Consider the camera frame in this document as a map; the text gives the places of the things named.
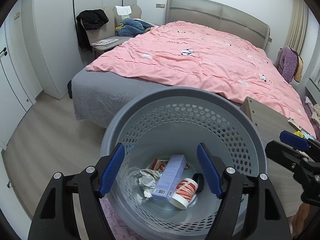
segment pink duvet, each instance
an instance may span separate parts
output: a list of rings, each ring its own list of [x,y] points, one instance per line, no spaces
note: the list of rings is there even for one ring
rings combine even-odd
[[[187,49],[194,53],[181,55]],[[237,103],[251,97],[315,135],[299,95],[262,49],[205,26],[181,21],[156,26],[102,54],[86,69],[200,88]]]

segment laundry basket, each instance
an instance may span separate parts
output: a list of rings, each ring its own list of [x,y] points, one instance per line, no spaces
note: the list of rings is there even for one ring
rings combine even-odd
[[[116,143],[125,146],[125,158],[108,199],[121,219],[146,239],[204,239],[217,214],[220,200],[204,190],[182,211],[166,201],[141,201],[143,192],[135,174],[150,167],[155,158],[184,154],[190,166],[184,177],[202,173],[197,145],[204,142],[245,175],[267,172],[267,159],[250,120],[226,99],[203,90],[169,87],[134,99],[109,125],[101,155],[111,153]],[[244,222],[247,196],[243,195],[235,233]]]

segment gray headboard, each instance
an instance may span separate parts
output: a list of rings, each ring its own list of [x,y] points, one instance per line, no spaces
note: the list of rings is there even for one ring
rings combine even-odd
[[[185,21],[227,32],[265,50],[270,28],[242,11],[209,0],[168,0],[165,23]]]

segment beige chair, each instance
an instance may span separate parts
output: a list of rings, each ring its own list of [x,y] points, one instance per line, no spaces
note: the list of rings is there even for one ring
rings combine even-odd
[[[141,8],[134,4],[131,7],[131,11],[132,13],[129,15],[131,19],[141,19],[141,14],[142,14],[142,10]],[[113,13],[115,15],[115,22],[116,22],[116,27],[120,26],[120,24],[122,23],[122,20],[121,20],[121,16],[119,16],[117,14],[117,9],[116,7],[113,8]]]
[[[94,58],[97,58],[97,56],[100,56],[102,53],[111,50],[114,47],[130,39],[130,37],[116,36],[115,14],[113,12],[113,7],[105,7],[104,12],[109,18],[109,21],[105,25],[103,25],[99,30],[86,31],[90,44],[103,39],[119,39],[119,41],[116,41],[108,46],[94,46]]]

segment black jacket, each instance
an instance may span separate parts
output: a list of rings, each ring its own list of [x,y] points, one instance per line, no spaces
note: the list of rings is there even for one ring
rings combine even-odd
[[[109,19],[103,10],[85,10],[81,12],[77,18],[77,37],[78,44],[81,50],[91,50],[91,44],[88,40],[87,33],[85,31],[98,30],[104,24],[106,24]]]

